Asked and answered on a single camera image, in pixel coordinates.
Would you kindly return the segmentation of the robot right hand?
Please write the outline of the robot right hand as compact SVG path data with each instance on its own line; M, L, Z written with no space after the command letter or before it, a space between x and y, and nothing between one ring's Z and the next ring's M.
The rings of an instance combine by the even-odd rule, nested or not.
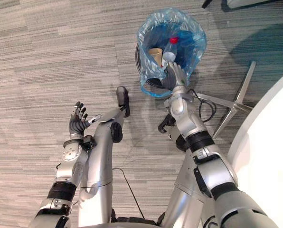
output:
M186 86L187 79L184 70L176 62L169 62L164 68L165 78L161 80L164 88L172 91L177 86Z

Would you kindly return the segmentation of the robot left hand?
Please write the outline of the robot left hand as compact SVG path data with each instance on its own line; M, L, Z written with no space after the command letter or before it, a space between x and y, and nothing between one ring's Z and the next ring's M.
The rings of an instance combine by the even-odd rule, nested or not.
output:
M88 118L86 107L81 102L76 102L69 120L69 133L71 139L81 139L84 136L85 129L93 123L99 121L102 115L97 114Z

